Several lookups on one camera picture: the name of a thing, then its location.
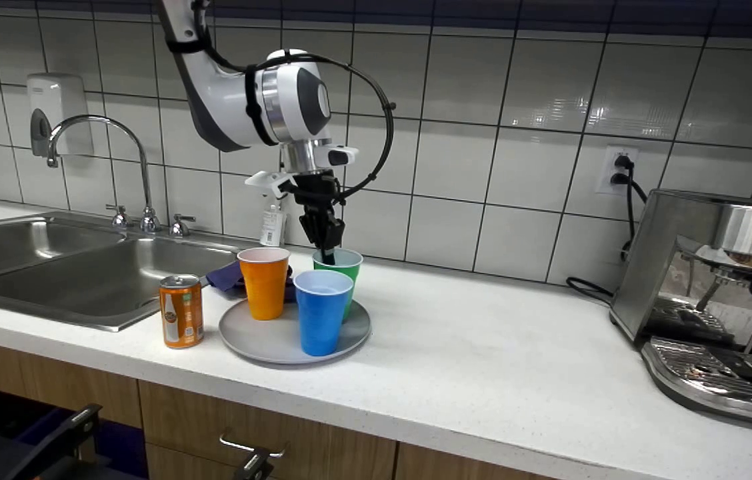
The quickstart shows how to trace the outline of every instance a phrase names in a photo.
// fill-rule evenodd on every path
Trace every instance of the electrical outlet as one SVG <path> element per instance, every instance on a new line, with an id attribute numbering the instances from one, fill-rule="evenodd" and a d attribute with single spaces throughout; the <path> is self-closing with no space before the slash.
<path id="1" fill-rule="evenodd" d="M 608 147 L 605 149 L 605 160 L 601 163 L 597 180 L 596 180 L 596 192 L 597 196 L 623 196 L 625 192 L 625 184 L 611 184 L 611 177 L 623 175 L 616 169 L 616 157 L 619 156 L 627 156 L 632 163 L 639 163 L 641 149 L 627 149 L 627 147 Z"/>

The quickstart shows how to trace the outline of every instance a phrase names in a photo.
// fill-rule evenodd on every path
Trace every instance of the white countertop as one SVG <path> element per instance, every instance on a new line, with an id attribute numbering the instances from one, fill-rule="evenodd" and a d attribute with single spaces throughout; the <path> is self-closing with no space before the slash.
<path id="1" fill-rule="evenodd" d="M 752 428 L 664 399 L 601 303 L 379 263 L 357 303 L 372 343 L 321 369 L 228 352 L 213 291 L 192 351 L 164 347 L 155 319 L 104 335 L 7 309 L 0 347 L 553 479 L 752 479 Z"/>

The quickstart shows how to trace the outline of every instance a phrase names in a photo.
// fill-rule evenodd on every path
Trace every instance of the round tray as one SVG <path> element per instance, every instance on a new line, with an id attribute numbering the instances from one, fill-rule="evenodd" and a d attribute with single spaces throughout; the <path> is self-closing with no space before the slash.
<path id="1" fill-rule="evenodd" d="M 351 304 L 339 351 L 323 357 L 301 352 L 297 321 L 297 304 L 288 304 L 288 309 L 279 321 L 253 321 L 245 303 L 240 303 L 223 316 L 220 335 L 225 347 L 229 347 L 236 355 L 273 365 L 328 363 L 352 355 L 372 339 L 372 316 L 357 303 Z"/>

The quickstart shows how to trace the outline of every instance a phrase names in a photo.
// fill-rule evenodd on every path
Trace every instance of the soda can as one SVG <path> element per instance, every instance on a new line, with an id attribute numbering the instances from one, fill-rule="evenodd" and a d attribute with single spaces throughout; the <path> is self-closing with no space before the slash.
<path id="1" fill-rule="evenodd" d="M 205 335 L 203 280 L 195 275 L 173 275 L 160 285 L 164 343 L 171 351 L 189 351 Z"/>

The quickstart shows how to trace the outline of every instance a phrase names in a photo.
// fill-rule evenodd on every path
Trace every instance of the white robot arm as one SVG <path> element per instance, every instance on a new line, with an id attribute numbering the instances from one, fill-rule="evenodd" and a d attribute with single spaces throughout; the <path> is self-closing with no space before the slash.
<path id="1" fill-rule="evenodd" d="M 208 0 L 160 0 L 160 5 L 165 41 L 184 79 L 197 135 L 225 152 L 251 144 L 288 147 L 291 184 L 287 184 L 287 192 L 305 205 L 301 227 L 331 263 L 331 252 L 344 235 L 344 223 L 333 216 L 333 205 L 376 180 L 389 156 L 396 105 L 352 68 L 305 51 L 275 51 L 260 68 L 232 68 L 213 51 L 205 27 Z M 381 157 L 373 175 L 352 191 L 341 191 L 333 171 L 327 169 L 351 163 L 355 149 L 327 147 L 331 143 L 323 129 L 331 109 L 319 63 L 337 64 L 365 80 L 385 107 L 388 143 Z"/>

